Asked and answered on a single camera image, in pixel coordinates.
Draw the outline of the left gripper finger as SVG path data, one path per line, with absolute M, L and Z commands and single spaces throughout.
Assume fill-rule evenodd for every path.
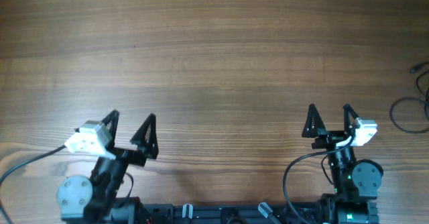
M 156 135 L 156 116 L 151 113 L 141 127 L 130 139 L 130 143 L 137 146 L 146 158 L 155 160 L 158 156 L 158 139 Z
M 112 137 L 109 144 L 107 145 L 108 148 L 113 148 L 115 145 L 115 136 L 117 133 L 118 121 L 119 121 L 119 112 L 116 109 L 112 110 L 105 118 L 101 120 L 101 122 L 109 130 L 109 133 Z

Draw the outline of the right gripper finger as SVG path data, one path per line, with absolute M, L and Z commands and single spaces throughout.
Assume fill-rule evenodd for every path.
M 344 131 L 348 135 L 354 133 L 352 122 L 359 116 L 356 114 L 355 110 L 349 105 L 345 104 L 343 106 L 344 111 Z
M 302 131 L 302 137 L 316 138 L 323 135 L 326 135 L 326 127 L 324 126 L 316 105 L 312 103 L 308 107 L 308 114 Z

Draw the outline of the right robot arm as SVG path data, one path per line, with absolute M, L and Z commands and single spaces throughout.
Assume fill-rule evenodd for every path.
M 362 147 L 377 133 L 372 119 L 359 117 L 345 105 L 344 129 L 329 131 L 314 104 L 309 105 L 302 137 L 313 138 L 312 149 L 324 150 L 330 165 L 333 194 L 323 194 L 314 214 L 304 211 L 309 223 L 378 223 L 377 190 L 383 168 L 372 160 L 358 160 L 354 147 Z

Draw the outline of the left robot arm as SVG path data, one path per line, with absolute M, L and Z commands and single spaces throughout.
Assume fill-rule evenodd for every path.
M 65 142 L 71 153 L 97 156 L 89 177 L 75 175 L 57 191 L 61 219 L 66 223 L 152 223 L 138 197 L 117 196 L 130 165 L 143 167 L 159 153 L 156 116 L 151 113 L 131 138 L 134 150 L 118 148 L 115 137 L 119 112 L 111 111 L 100 121 L 88 120 Z

